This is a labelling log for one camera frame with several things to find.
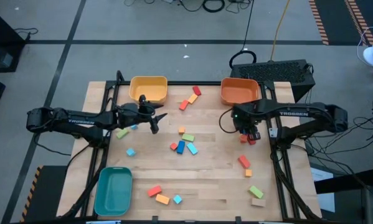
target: red block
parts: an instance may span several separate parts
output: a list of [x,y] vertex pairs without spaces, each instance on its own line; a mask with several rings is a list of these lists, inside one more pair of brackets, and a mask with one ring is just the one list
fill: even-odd
[[155,196],[156,194],[161,192],[161,187],[160,185],[157,185],[153,187],[152,189],[148,190],[148,195],[149,197]]
[[201,92],[200,92],[200,89],[198,86],[194,86],[193,87],[193,91],[194,91],[194,94],[196,94],[197,96],[200,96],[201,95]]
[[186,109],[186,106],[189,102],[187,100],[184,100],[181,105],[179,105],[179,109],[181,110],[185,110]]
[[250,167],[250,162],[247,160],[245,155],[241,155],[237,160],[240,162],[240,164],[242,165],[244,169],[247,169]]
[[241,143],[246,143],[246,142],[247,142],[247,135],[242,134],[242,135],[240,136],[240,142],[241,142]]
[[255,144],[255,140],[253,140],[253,139],[247,139],[247,141],[248,141],[248,143],[250,144],[250,145],[252,145],[252,144]]

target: yellow cable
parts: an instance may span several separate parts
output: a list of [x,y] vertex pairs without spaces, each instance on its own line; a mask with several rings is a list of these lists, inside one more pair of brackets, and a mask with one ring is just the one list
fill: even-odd
[[286,6],[285,6],[285,9],[283,10],[283,14],[281,15],[281,18],[280,18],[280,21],[279,21],[279,24],[278,24],[278,28],[276,28],[275,39],[273,40],[272,53],[271,53],[271,59],[270,59],[270,60],[272,60],[273,53],[274,53],[274,51],[275,51],[276,38],[278,38],[278,32],[279,32],[280,24],[281,24],[281,21],[283,20],[283,17],[284,17],[285,14],[286,14],[287,7],[288,7],[288,4],[289,4],[289,3],[290,3],[290,0],[287,0],[287,3],[286,3]]

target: orange bowl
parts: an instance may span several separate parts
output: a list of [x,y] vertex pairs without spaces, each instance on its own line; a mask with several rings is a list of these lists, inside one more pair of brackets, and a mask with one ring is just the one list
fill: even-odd
[[255,80],[224,78],[221,82],[221,99],[225,105],[246,103],[258,99],[259,86]]

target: green block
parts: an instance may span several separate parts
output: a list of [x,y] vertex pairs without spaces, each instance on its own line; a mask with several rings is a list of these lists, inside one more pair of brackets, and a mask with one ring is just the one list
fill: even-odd
[[119,132],[117,132],[117,138],[122,139],[124,136],[128,134],[127,129],[121,129]]
[[191,141],[191,142],[193,142],[193,141],[194,141],[194,136],[193,136],[193,135],[190,135],[190,134],[183,134],[183,135],[182,135],[182,139],[183,139],[183,140],[186,140],[186,141]]
[[263,193],[261,190],[259,190],[258,188],[256,188],[254,185],[250,187],[250,190],[249,190],[252,194],[254,194],[255,196],[257,196],[257,198],[261,199],[262,196],[263,196]]

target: light blue block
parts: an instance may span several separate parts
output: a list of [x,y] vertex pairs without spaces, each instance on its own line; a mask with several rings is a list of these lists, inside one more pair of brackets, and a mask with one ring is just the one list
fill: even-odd
[[175,197],[173,198],[173,200],[174,200],[175,203],[180,203],[182,201],[182,198],[179,195],[175,195]]
[[189,143],[187,145],[187,148],[190,150],[190,152],[193,154],[193,155],[196,155],[196,153],[198,153],[198,150],[196,149],[196,147],[194,147],[193,143]]
[[134,151],[133,148],[129,148],[129,149],[127,149],[127,150],[126,150],[126,153],[127,153],[127,155],[129,155],[129,156],[131,156],[131,157],[135,156],[135,154],[136,154],[136,152]]

